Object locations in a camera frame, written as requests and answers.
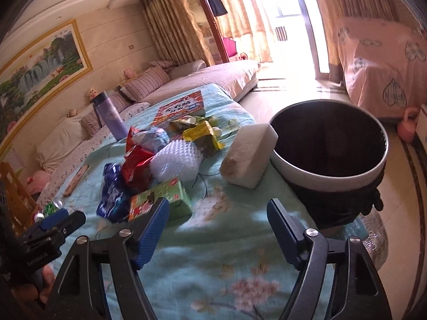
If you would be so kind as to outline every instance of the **stuffed toy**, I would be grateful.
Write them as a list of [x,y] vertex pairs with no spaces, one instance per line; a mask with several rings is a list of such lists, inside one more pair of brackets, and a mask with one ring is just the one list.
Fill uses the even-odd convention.
[[32,177],[27,178],[27,186],[25,190],[28,195],[32,196],[42,192],[45,186],[50,182],[50,175],[45,171],[36,171]]
[[75,117],[76,115],[77,115],[76,110],[71,109],[67,111],[67,118],[72,118],[72,117]]
[[125,76],[126,79],[131,79],[136,76],[136,72],[131,69],[125,69],[123,71],[123,75]]
[[96,89],[94,87],[91,87],[88,91],[88,97],[89,97],[89,101],[92,102],[92,100],[95,98],[95,96],[98,95],[98,92],[96,91]]

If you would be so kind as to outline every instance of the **red snack bag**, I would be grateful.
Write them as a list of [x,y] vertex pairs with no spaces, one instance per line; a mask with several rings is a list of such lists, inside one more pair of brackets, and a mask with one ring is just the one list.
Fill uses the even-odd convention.
[[122,175],[128,187],[137,188],[140,192],[148,190],[151,180],[149,165],[153,156],[153,153],[140,145],[135,145],[126,153]]
[[126,152],[131,150],[132,147],[136,145],[136,143],[133,141],[133,136],[138,132],[140,132],[140,130],[137,129],[136,127],[133,127],[133,126],[130,127],[128,136],[126,137]]

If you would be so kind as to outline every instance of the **doorway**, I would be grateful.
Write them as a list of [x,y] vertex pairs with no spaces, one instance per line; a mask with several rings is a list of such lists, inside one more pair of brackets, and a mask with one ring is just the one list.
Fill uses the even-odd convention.
[[317,1],[262,1],[276,44],[272,50],[273,62],[262,65],[259,79],[327,79],[326,40]]

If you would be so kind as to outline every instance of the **pink kettlebell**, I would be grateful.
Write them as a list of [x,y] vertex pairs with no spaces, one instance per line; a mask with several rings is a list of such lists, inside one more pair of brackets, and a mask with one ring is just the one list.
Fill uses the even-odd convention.
[[[409,119],[409,114],[411,113],[416,113],[417,116],[414,119]],[[410,107],[405,109],[404,118],[398,124],[398,135],[406,143],[411,143],[414,140],[419,113],[419,108]]]

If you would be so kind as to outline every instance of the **purple water bottle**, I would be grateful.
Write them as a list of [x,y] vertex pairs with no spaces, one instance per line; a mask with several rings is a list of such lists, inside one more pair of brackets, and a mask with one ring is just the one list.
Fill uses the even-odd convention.
[[108,126],[108,129],[110,129],[114,138],[117,141],[126,138],[129,129],[123,123],[119,112],[117,112],[117,108],[114,106],[106,92],[104,91],[103,93],[95,96],[92,100],[92,103],[95,106],[98,114]]

